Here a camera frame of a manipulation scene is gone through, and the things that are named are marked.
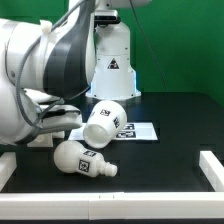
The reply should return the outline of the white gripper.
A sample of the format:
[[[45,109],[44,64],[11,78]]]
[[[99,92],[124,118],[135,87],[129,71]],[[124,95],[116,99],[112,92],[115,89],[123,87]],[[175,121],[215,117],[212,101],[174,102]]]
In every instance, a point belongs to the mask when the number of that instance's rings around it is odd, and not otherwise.
[[[37,90],[26,89],[26,94],[36,103],[40,104],[41,110],[46,109],[51,103],[56,102],[58,97],[42,93]],[[69,131],[82,126],[82,115],[78,108],[71,105],[56,104],[41,120],[41,134]]]

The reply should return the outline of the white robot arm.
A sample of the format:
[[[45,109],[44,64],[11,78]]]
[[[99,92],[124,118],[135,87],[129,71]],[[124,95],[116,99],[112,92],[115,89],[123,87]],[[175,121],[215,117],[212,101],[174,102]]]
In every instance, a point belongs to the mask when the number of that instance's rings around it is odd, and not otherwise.
[[[0,144],[72,130],[80,111],[64,102],[136,97],[130,31],[119,8],[151,0],[69,0],[59,21],[36,25],[0,18]]]

